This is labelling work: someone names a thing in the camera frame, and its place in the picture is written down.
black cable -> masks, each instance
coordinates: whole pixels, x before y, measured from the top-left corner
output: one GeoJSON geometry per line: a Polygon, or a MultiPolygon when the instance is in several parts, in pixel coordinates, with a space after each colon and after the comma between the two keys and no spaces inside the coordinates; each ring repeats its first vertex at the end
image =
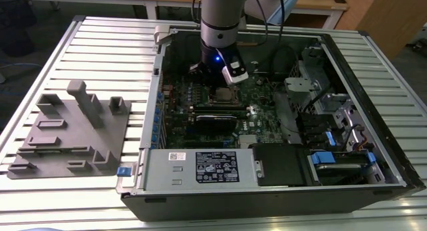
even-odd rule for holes
{"type": "Polygon", "coordinates": [[[191,18],[192,18],[192,21],[195,23],[200,24],[200,20],[198,20],[196,17],[195,17],[195,2],[196,2],[196,0],[192,0],[192,3],[191,3],[191,18]]]}
{"type": "Polygon", "coordinates": [[[308,107],[311,105],[314,105],[314,103],[326,95],[327,91],[330,90],[330,88],[332,87],[332,84],[330,83],[324,89],[320,90],[320,92],[318,93],[316,97],[314,97],[314,99],[308,102],[308,104],[306,105],[306,107],[303,108],[302,112],[304,113],[306,110],[308,109],[308,107]]]}
{"type": "Polygon", "coordinates": [[[262,60],[259,63],[263,64],[264,62],[267,63],[267,71],[270,72],[271,75],[275,74],[275,60],[278,57],[278,53],[282,49],[287,49],[288,51],[292,52],[292,55],[295,56],[295,65],[299,65],[299,54],[295,51],[295,49],[287,44],[287,43],[282,43],[280,45],[276,45],[271,51],[271,53],[268,54],[267,58],[264,60],[262,60]]]}
{"type": "Polygon", "coordinates": [[[280,23],[280,30],[279,30],[279,38],[278,43],[280,43],[282,40],[282,34],[283,34],[283,25],[286,22],[286,6],[284,6],[284,0],[280,0],[280,10],[282,10],[282,23],[280,23]]]}
{"type": "Polygon", "coordinates": [[[284,126],[283,125],[283,128],[286,128],[287,130],[290,130],[291,132],[294,132],[294,133],[298,133],[298,134],[300,134],[300,135],[303,135],[304,133],[303,132],[298,132],[298,131],[295,131],[295,130],[292,130],[292,129],[290,129],[287,126],[284,126]]]}
{"type": "Polygon", "coordinates": [[[350,136],[352,135],[352,131],[354,131],[354,129],[355,129],[358,126],[362,126],[362,125],[360,125],[359,123],[355,123],[355,124],[350,127],[350,130],[348,130],[348,133],[347,133],[344,142],[342,143],[342,148],[340,148],[340,152],[342,152],[342,153],[347,153],[347,152],[346,152],[347,142],[348,142],[350,136]]]}
{"type": "Polygon", "coordinates": [[[256,1],[256,3],[258,3],[259,9],[260,9],[260,13],[262,13],[262,18],[263,18],[264,25],[266,25],[266,38],[264,38],[263,42],[259,42],[259,43],[256,44],[256,46],[260,46],[260,45],[263,45],[263,44],[267,42],[267,39],[268,39],[268,24],[267,24],[266,13],[264,13],[264,9],[263,9],[260,0],[255,0],[255,1],[256,1]]]}

white table leg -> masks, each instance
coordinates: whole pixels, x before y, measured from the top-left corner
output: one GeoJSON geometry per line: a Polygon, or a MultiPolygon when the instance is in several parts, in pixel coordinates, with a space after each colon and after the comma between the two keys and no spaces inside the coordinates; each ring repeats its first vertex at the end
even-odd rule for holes
{"type": "Polygon", "coordinates": [[[156,1],[151,1],[151,0],[146,1],[147,17],[150,20],[158,19],[156,7],[158,7],[156,1]]]}
{"type": "Polygon", "coordinates": [[[58,2],[58,1],[50,1],[50,3],[51,3],[51,6],[52,6],[52,9],[55,10],[55,11],[59,11],[62,8],[60,8],[60,2],[58,2]]]}
{"type": "Polygon", "coordinates": [[[331,15],[327,17],[326,22],[323,24],[323,29],[332,30],[335,29],[336,24],[339,23],[340,17],[343,15],[342,10],[334,10],[331,15]]]}

motherboard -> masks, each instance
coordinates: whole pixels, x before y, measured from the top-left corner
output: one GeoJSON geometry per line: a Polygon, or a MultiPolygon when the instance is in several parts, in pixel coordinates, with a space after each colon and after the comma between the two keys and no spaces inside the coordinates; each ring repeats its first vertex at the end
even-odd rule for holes
{"type": "Polygon", "coordinates": [[[164,86],[167,149],[247,148],[282,143],[274,89],[268,78],[250,77],[234,87],[208,87],[168,76],[164,86]]]}

white sticker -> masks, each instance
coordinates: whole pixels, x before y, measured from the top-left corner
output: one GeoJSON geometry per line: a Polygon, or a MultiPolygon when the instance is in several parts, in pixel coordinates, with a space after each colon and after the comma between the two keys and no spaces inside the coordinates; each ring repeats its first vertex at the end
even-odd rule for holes
{"type": "Polygon", "coordinates": [[[170,152],[168,153],[168,160],[186,160],[186,153],[184,152],[170,152]]]}

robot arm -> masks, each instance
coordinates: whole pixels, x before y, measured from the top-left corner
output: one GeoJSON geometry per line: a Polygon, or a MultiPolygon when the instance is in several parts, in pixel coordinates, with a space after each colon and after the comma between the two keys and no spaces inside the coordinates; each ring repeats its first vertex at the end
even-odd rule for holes
{"type": "MultiPolygon", "coordinates": [[[[280,0],[259,0],[267,20],[282,23],[280,0]]],[[[296,0],[283,0],[287,16],[296,0]]],[[[247,14],[263,18],[256,0],[203,0],[200,36],[202,36],[202,72],[211,75],[211,85],[232,86],[248,78],[247,69],[236,45],[239,22],[247,14]]]]}

